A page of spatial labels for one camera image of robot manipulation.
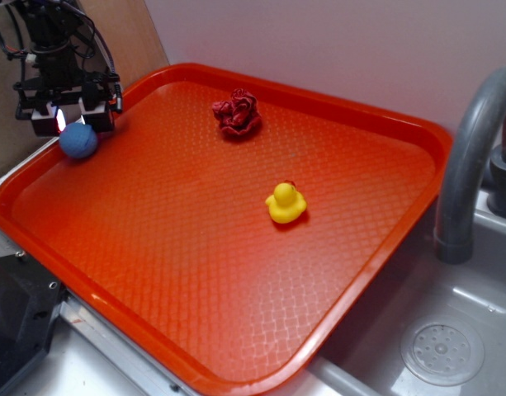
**rubber duck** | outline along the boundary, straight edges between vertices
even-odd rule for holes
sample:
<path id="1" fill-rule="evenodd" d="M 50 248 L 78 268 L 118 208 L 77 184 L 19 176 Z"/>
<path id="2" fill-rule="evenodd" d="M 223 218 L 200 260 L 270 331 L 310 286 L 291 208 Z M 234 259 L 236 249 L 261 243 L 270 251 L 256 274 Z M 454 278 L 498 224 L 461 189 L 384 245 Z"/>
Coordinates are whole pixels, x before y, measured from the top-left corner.
<path id="1" fill-rule="evenodd" d="M 303 195 L 289 182 L 275 187 L 273 195 L 266 199 L 266 205 L 271 219 L 279 224 L 296 220 L 308 207 Z"/>

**drain strainer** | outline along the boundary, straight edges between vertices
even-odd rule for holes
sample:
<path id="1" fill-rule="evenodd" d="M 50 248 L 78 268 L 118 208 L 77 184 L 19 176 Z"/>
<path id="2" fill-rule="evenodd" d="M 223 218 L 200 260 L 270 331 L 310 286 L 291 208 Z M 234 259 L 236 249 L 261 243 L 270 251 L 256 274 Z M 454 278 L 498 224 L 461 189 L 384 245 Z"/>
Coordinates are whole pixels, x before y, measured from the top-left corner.
<path id="1" fill-rule="evenodd" d="M 484 344 L 467 323 L 450 316 L 427 316 L 412 323 L 401 339 L 409 370 L 434 385 L 463 384 L 484 362 Z"/>

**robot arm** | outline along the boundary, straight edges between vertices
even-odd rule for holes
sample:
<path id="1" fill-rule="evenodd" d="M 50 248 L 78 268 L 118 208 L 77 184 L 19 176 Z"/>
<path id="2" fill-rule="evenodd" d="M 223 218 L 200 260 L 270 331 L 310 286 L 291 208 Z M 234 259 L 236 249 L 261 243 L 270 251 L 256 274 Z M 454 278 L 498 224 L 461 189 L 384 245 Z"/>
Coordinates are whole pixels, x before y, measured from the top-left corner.
<path id="1" fill-rule="evenodd" d="M 122 112 L 120 78 L 93 21 L 74 6 L 73 0 L 0 0 L 0 6 L 7 7 L 13 15 L 9 3 L 25 22 L 31 47 L 10 51 L 1 34 L 0 45 L 9 59 L 26 59 L 38 70 L 37 77 L 22 78 L 14 84 L 19 98 L 16 118 L 31 120 L 38 136 L 57 136 L 59 108 L 79 104 L 84 122 L 96 132 L 113 130 L 112 112 Z M 79 32 L 82 25 L 89 26 L 91 38 Z M 74 37 L 87 46 L 86 52 L 77 51 L 71 41 Z M 77 58 L 94 55 L 95 37 L 107 53 L 109 70 L 105 73 L 78 66 Z"/>

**sink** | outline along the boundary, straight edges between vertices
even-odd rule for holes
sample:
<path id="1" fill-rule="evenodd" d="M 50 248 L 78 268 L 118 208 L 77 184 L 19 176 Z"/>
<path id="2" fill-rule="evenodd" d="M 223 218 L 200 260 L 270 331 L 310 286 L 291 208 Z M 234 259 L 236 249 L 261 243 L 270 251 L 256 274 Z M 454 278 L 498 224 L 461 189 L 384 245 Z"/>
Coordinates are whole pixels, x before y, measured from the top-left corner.
<path id="1" fill-rule="evenodd" d="M 506 395 L 506 219 L 477 210 L 473 258 L 449 265 L 434 255 L 434 218 L 433 206 L 312 364 L 341 374 L 339 393 Z"/>

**faucet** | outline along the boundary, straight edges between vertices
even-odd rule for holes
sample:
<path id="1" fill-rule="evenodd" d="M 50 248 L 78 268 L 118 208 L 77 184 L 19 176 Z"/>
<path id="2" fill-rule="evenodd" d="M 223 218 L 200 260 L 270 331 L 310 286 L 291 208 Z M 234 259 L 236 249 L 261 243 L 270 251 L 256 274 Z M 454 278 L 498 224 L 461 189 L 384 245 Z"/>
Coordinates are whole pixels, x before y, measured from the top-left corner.
<path id="1" fill-rule="evenodd" d="M 502 144 L 492 148 L 502 127 Z M 473 255 L 473 218 L 489 159 L 494 191 L 489 209 L 506 218 L 506 67 L 490 74 L 464 114 L 452 146 L 437 203 L 434 247 L 442 262 Z"/>

